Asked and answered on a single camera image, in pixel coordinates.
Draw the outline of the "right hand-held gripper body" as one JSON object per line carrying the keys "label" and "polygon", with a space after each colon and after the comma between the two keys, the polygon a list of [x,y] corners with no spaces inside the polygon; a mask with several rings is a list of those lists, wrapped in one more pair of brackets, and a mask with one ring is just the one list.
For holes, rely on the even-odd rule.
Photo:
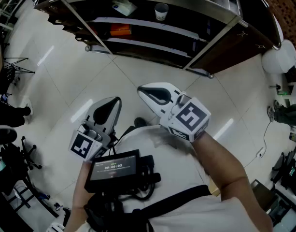
{"label": "right hand-held gripper body", "polygon": [[207,128],[211,113],[196,98],[182,92],[160,118],[160,125],[172,135],[194,142]]}

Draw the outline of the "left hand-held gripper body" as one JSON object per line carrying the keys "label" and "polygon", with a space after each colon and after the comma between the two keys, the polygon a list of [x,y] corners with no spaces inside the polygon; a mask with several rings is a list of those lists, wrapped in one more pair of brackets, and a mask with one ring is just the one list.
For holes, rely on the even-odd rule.
{"label": "left hand-held gripper body", "polygon": [[92,161],[102,157],[113,140],[113,126],[99,125],[96,122],[83,120],[77,130],[73,132],[69,151],[83,161]]}

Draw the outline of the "white paper cup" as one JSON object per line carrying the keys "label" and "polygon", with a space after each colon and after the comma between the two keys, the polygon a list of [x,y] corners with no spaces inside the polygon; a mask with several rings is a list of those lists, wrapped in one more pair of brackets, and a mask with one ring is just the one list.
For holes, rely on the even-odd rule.
{"label": "white paper cup", "polygon": [[164,21],[166,19],[169,6],[165,3],[157,3],[155,5],[155,17],[158,21]]}

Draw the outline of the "person's left forearm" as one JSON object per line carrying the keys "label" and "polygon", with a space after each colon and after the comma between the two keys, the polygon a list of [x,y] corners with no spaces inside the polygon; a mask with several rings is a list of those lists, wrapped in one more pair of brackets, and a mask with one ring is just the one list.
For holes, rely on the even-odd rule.
{"label": "person's left forearm", "polygon": [[93,196],[92,193],[88,193],[85,190],[85,182],[87,180],[90,168],[91,163],[82,163],[73,194],[70,217],[68,219],[64,232],[76,232],[87,220],[88,216],[84,209],[84,206]]}

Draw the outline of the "person's right forearm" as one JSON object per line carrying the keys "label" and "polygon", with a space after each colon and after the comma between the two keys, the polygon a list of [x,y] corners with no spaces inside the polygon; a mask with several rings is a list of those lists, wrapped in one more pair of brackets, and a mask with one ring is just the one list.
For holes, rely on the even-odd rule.
{"label": "person's right forearm", "polygon": [[242,164],[208,133],[192,142],[196,157],[221,193],[222,200],[238,197],[240,187],[248,184]]}

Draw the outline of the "person's black shoe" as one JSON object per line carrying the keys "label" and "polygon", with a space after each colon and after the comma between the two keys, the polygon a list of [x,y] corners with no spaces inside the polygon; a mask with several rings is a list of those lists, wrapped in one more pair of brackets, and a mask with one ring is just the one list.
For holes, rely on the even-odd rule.
{"label": "person's black shoe", "polygon": [[134,120],[134,127],[135,128],[141,128],[141,127],[146,127],[146,126],[148,126],[147,122],[143,118],[141,118],[141,117],[135,118],[135,120]]}

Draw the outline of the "person's black trousers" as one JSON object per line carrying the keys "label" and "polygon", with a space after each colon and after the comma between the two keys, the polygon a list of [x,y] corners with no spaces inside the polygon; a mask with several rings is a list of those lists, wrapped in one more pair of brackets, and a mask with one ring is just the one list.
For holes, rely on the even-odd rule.
{"label": "person's black trousers", "polygon": [[119,138],[120,140],[124,137],[124,136],[126,136],[128,133],[130,133],[130,132],[132,132],[133,130],[135,130],[136,129],[136,127],[135,126],[130,126],[122,135],[121,135],[121,137]]}

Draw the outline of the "black chest monitor screen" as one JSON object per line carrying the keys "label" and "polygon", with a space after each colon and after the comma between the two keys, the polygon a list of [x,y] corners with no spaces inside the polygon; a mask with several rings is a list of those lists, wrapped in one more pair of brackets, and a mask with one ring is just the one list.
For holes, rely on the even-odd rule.
{"label": "black chest monitor screen", "polygon": [[122,191],[134,186],[139,177],[138,149],[95,158],[88,173],[85,190],[89,193]]}

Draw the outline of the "person's white shirt torso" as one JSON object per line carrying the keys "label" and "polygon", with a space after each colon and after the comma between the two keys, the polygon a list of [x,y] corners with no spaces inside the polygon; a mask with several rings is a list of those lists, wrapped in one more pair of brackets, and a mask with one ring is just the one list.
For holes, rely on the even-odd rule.
{"label": "person's white shirt torso", "polygon": [[[151,198],[145,202],[126,201],[127,211],[146,208],[196,186],[209,185],[210,176],[196,158],[192,144],[160,126],[133,130],[120,140],[116,149],[118,153],[138,149],[142,156],[152,155],[155,171],[161,175]],[[149,221],[154,232],[260,232],[238,200],[222,202],[221,195],[198,197]]]}

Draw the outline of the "orange box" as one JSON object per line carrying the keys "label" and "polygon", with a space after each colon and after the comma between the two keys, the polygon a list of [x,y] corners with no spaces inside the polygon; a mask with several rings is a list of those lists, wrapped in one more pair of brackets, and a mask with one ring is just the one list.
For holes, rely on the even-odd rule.
{"label": "orange box", "polygon": [[112,36],[131,35],[131,29],[130,24],[112,23],[110,34]]}

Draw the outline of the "grey office chair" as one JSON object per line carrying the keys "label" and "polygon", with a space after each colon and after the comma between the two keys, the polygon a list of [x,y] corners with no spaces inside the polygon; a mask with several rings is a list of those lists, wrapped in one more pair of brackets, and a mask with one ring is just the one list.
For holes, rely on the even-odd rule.
{"label": "grey office chair", "polygon": [[[13,142],[17,139],[17,132],[14,128],[6,125],[0,125],[0,145],[4,146],[4,149],[6,149],[9,146],[14,146]],[[27,164],[27,167],[30,170],[33,170],[33,168],[41,169],[42,166],[40,164],[37,164],[33,161],[31,158],[31,154],[37,149],[36,145],[33,145],[32,148],[28,151],[26,148],[26,138],[25,136],[22,136],[21,138],[21,148],[17,148],[19,151],[19,154],[21,158],[23,159],[24,163]]]}

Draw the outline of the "black tripod stand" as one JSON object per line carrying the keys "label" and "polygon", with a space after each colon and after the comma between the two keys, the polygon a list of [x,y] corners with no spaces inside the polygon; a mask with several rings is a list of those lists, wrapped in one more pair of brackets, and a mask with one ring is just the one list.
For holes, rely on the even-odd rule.
{"label": "black tripod stand", "polygon": [[3,58],[3,68],[6,70],[13,70],[14,73],[35,74],[34,71],[31,71],[19,66],[19,63],[25,60],[29,60],[29,58],[24,58],[24,57]]}

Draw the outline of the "white tissue packet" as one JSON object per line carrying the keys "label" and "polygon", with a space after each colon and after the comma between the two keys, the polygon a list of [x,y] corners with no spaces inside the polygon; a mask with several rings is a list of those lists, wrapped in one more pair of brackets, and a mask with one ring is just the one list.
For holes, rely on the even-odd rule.
{"label": "white tissue packet", "polygon": [[129,0],[112,0],[112,3],[112,8],[124,16],[131,15],[137,9],[137,6]]}

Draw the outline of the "white round bag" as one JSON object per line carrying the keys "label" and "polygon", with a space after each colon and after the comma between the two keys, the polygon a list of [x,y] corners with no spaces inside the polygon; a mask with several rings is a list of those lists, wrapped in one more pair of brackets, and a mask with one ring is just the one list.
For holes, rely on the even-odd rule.
{"label": "white round bag", "polygon": [[289,40],[284,40],[279,50],[270,49],[262,56],[262,67],[267,73],[287,73],[296,64],[296,49]]}

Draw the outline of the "black office chair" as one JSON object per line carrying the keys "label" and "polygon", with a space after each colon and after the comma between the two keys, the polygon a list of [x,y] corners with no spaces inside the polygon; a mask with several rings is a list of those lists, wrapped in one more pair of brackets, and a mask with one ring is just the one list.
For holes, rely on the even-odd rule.
{"label": "black office chair", "polygon": [[276,172],[276,175],[270,180],[274,184],[280,180],[281,186],[290,189],[296,196],[296,160],[294,155],[294,151],[290,151],[287,156],[281,153],[281,165],[280,167],[272,167],[272,171]]}

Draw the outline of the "light wooden frame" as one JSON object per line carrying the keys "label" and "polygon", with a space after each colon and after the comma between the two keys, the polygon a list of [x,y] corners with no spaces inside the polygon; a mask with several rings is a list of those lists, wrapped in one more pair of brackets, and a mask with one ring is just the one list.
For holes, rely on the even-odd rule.
{"label": "light wooden frame", "polygon": [[211,193],[211,195],[213,195],[215,197],[220,196],[220,190],[211,178],[209,179],[208,189],[209,189],[209,192]]}

